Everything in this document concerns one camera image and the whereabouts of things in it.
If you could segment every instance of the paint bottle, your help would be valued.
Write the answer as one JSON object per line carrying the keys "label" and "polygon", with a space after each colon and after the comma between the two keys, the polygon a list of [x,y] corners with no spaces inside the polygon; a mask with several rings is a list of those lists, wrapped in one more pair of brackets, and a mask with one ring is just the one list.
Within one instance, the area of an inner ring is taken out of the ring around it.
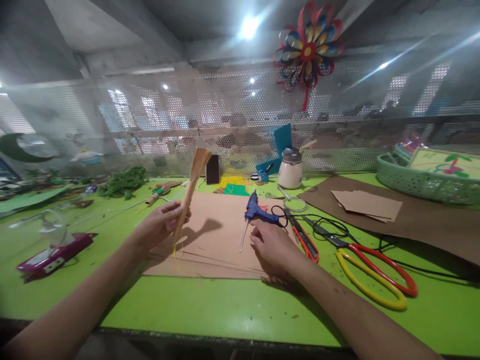
{"label": "paint bottle", "polygon": [[302,185],[302,153],[295,147],[285,148],[282,153],[278,184],[285,189],[296,189]]}

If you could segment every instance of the yellow paper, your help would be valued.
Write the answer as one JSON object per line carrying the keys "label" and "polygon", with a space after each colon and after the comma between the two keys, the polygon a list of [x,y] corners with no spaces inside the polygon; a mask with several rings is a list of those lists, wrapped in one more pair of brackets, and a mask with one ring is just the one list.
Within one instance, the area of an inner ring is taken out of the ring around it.
{"label": "yellow paper", "polygon": [[480,156],[419,147],[408,167],[434,174],[480,180]]}

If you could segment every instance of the green tabletop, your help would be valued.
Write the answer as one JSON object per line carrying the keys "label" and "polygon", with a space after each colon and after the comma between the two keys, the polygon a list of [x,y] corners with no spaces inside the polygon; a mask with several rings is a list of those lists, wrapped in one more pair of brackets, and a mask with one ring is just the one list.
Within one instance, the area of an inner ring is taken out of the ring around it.
{"label": "green tabletop", "polygon": [[[380,186],[374,174],[348,177]],[[301,189],[288,193],[299,194],[324,179],[310,178],[303,182]],[[152,179],[131,200],[106,199],[94,194],[90,196],[94,199],[91,206],[63,210],[61,215],[67,224],[72,225],[71,232],[95,232],[99,235],[89,248],[53,275],[27,284],[23,283],[15,266],[47,247],[48,244],[38,233],[41,222],[33,220],[14,229],[8,225],[18,223],[41,209],[23,211],[0,220],[0,317],[36,319],[70,293],[115,250],[136,224],[154,208],[165,204],[160,199],[152,207],[141,203],[127,208],[148,198],[152,192],[149,187],[160,182],[162,180]],[[254,188],[257,188],[260,197],[267,192],[281,195],[274,181],[263,186],[251,186],[249,191],[252,192]],[[211,193],[215,189],[215,186],[206,185],[200,180],[199,191]],[[166,197],[174,198],[184,190],[183,187],[174,188]],[[311,206],[305,213],[329,217]],[[312,235],[311,228],[303,221],[300,223]],[[348,227],[362,244],[378,246],[378,238],[350,225]],[[323,239],[311,237],[320,252],[319,265],[363,297],[340,268],[335,248]],[[449,253],[407,239],[402,239],[397,247],[388,250],[386,254],[399,261],[434,271],[466,275],[472,270]],[[397,274],[389,272],[381,261],[373,261],[380,264],[388,275],[398,279]],[[350,268],[370,289],[382,296],[391,296],[394,300],[393,295],[380,284],[354,266]],[[408,272],[417,283],[419,294],[417,298],[408,299],[407,311],[395,312],[374,305],[441,354],[480,356],[480,291],[465,281],[439,278],[411,270]],[[259,280],[142,276],[130,285],[103,319],[102,327],[326,347],[348,346],[339,330],[313,299],[295,297]]]}

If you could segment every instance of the plastic basket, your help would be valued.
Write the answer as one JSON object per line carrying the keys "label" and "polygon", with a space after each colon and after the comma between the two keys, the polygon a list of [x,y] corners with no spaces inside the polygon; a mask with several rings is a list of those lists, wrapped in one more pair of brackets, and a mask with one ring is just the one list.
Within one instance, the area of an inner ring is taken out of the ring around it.
{"label": "plastic basket", "polygon": [[399,165],[390,153],[376,159],[376,177],[389,188],[442,203],[480,204],[480,180],[411,169]]}

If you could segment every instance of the perforated metal panel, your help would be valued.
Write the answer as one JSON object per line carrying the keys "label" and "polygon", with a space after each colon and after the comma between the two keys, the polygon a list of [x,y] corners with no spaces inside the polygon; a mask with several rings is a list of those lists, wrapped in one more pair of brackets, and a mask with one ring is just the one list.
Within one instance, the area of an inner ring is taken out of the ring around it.
{"label": "perforated metal panel", "polygon": [[[285,92],[270,65],[18,86],[0,98],[1,127],[8,133],[22,122],[46,136],[66,176],[138,164],[152,176],[185,176],[195,147],[219,154],[224,173],[249,174],[277,157],[273,131],[288,123],[294,146],[318,140],[304,153],[306,173],[375,171],[376,157],[405,130],[430,145],[477,151],[475,81],[459,76],[464,63],[425,56],[405,55],[382,70],[381,58],[340,59],[311,92],[306,112],[305,93]],[[104,153],[103,164],[71,163],[83,148]]]}

